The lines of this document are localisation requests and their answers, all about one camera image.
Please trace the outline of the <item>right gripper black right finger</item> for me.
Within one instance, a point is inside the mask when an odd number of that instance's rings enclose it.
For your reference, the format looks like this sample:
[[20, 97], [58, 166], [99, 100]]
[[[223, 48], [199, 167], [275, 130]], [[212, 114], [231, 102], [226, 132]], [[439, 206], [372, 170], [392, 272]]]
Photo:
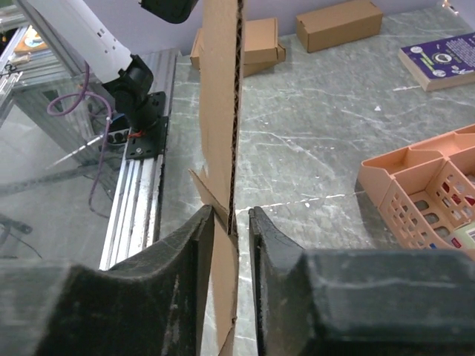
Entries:
[[259, 355], [472, 355], [474, 262], [450, 250], [303, 248], [249, 211]]

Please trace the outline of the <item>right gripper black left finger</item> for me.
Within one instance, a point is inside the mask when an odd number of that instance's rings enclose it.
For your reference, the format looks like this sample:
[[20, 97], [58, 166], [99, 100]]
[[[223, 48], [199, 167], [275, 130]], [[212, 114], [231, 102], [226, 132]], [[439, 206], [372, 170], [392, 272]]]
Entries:
[[214, 209], [107, 271], [1, 261], [3, 355], [198, 355]]

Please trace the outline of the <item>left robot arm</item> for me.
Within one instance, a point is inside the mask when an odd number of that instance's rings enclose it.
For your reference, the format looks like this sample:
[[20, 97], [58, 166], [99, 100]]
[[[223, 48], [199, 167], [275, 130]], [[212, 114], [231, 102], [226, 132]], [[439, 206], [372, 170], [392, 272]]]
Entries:
[[84, 1], [30, 1], [29, 5], [87, 62], [131, 128], [148, 131], [156, 125], [149, 95], [154, 81], [151, 69], [107, 29]]

